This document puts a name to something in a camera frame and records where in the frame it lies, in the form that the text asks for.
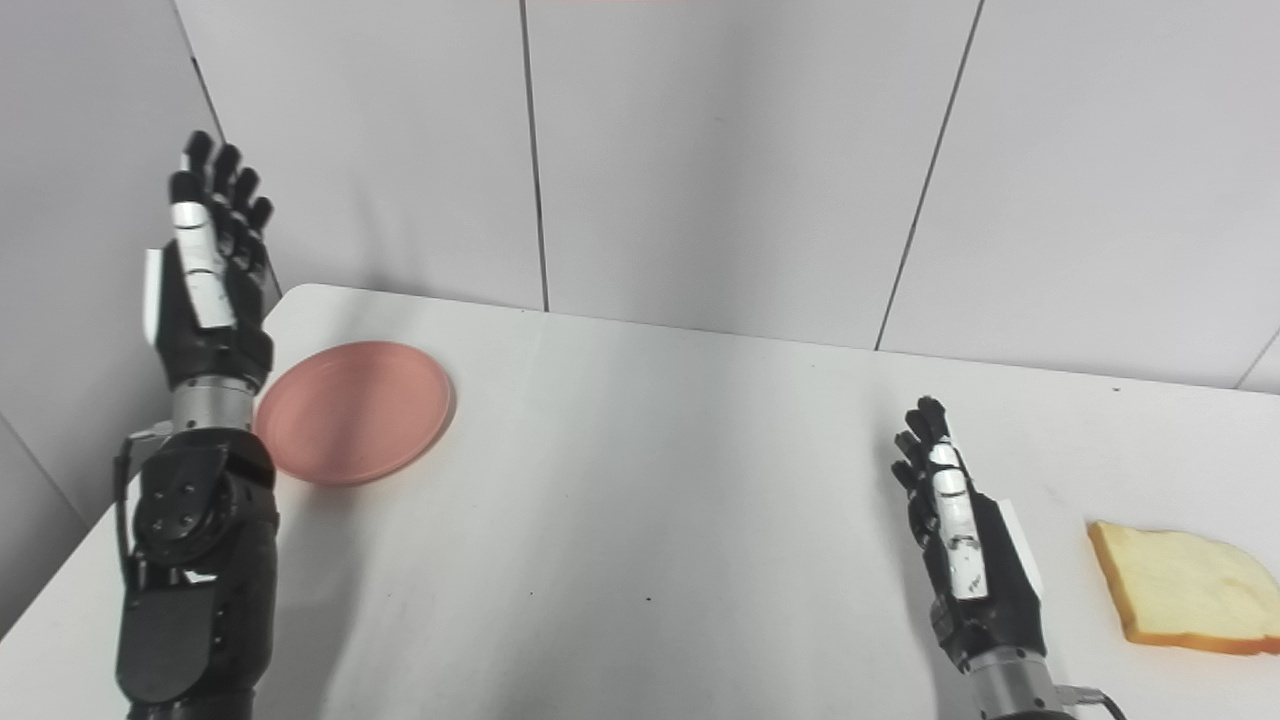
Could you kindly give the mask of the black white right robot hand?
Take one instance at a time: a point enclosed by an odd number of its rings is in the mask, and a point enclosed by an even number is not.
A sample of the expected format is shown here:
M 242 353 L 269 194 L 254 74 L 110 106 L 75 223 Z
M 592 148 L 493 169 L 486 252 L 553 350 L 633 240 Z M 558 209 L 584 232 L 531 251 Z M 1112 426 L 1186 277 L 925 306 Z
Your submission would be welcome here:
M 923 396 L 893 438 L 891 471 L 908 497 L 908 525 L 934 594 L 931 625 L 950 661 L 966 670 L 997 648 L 1047 655 L 1041 597 L 1000 503 L 975 488 L 946 407 Z

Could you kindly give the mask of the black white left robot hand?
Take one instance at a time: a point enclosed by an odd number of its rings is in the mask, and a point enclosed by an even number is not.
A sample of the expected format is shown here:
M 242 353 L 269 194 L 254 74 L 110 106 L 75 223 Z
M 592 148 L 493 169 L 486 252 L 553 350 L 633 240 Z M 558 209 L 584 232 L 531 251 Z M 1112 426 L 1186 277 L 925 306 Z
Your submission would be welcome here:
M 259 184 L 236 145 L 202 129 L 187 138 L 168 184 L 172 236 L 146 252 L 143 272 L 143 334 L 170 389 L 216 375 L 259 391 L 273 370 L 274 205 Z

